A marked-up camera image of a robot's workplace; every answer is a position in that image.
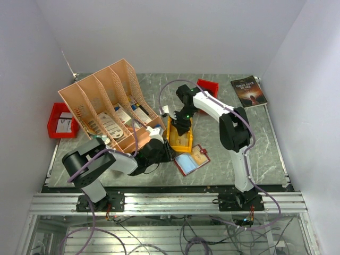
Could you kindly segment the yellow plastic bin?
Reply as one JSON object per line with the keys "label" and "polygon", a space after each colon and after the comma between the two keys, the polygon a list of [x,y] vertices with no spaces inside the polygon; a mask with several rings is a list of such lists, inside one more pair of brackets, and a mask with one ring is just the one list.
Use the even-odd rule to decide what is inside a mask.
{"label": "yellow plastic bin", "polygon": [[170,146],[176,152],[188,152],[192,151],[192,144],[193,144],[193,131],[192,127],[190,127],[189,131],[182,136],[178,135],[177,129],[172,126],[171,118],[167,117],[167,133],[166,139]]}

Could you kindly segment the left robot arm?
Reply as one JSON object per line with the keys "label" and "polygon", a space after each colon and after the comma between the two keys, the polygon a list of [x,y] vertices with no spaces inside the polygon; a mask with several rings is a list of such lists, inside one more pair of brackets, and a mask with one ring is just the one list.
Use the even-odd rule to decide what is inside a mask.
{"label": "left robot arm", "polygon": [[76,211],[112,211],[123,212],[125,196],[118,190],[106,191],[99,177],[108,169],[127,176],[144,174],[153,164],[167,163],[174,160],[176,151],[164,140],[153,138],[139,151],[126,154],[110,149],[102,139],[91,141],[68,152],[62,158],[69,182],[82,191],[78,197]]}

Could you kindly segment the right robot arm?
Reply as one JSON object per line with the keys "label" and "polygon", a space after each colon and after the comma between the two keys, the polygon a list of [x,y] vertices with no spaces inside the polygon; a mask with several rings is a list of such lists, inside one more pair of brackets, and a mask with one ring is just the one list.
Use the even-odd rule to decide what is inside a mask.
{"label": "right robot arm", "polygon": [[218,122],[219,139],[231,155],[234,185],[239,191],[234,197],[234,204],[240,210],[248,209],[253,204],[256,191],[247,156],[252,133],[245,110],[242,107],[227,106],[209,93],[199,88],[190,89],[185,84],[177,89],[176,95],[183,103],[183,108],[179,112],[175,111],[171,117],[171,124],[177,129],[178,135],[182,136],[189,131],[190,118],[199,110]]}

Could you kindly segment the red card holder wallet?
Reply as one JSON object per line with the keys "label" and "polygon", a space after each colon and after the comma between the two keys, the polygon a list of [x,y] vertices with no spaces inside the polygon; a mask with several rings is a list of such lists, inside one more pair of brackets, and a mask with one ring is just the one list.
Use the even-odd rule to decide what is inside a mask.
{"label": "red card holder wallet", "polygon": [[194,171],[198,170],[199,168],[201,168],[202,166],[206,165],[202,165],[202,166],[198,166],[194,160],[193,157],[191,155],[191,152],[184,152],[180,155],[178,155],[175,159],[174,159],[174,163],[177,166],[178,170],[180,171],[180,173],[183,176],[188,176],[189,174],[193,173]]}

